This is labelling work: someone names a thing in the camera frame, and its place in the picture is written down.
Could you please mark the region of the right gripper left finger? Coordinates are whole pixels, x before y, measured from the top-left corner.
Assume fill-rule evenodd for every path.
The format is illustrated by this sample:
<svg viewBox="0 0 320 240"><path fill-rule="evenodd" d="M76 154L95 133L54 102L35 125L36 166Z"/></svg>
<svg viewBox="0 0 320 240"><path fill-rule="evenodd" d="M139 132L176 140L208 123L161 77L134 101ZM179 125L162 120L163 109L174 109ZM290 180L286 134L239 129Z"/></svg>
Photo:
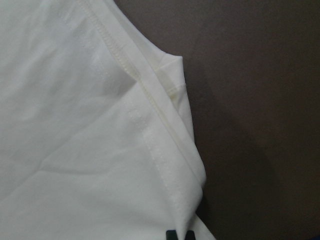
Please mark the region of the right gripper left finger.
<svg viewBox="0 0 320 240"><path fill-rule="evenodd" d="M167 230L166 231L166 240L177 240L176 230Z"/></svg>

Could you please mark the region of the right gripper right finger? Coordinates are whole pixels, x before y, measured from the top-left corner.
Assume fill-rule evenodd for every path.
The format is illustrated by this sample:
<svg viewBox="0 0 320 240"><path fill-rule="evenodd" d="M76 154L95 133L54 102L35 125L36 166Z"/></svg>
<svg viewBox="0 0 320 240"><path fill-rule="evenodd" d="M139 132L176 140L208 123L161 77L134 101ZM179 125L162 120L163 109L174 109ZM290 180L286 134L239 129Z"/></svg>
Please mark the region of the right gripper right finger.
<svg viewBox="0 0 320 240"><path fill-rule="evenodd" d="M186 232L184 240L196 240L196 235L193 230L188 230Z"/></svg>

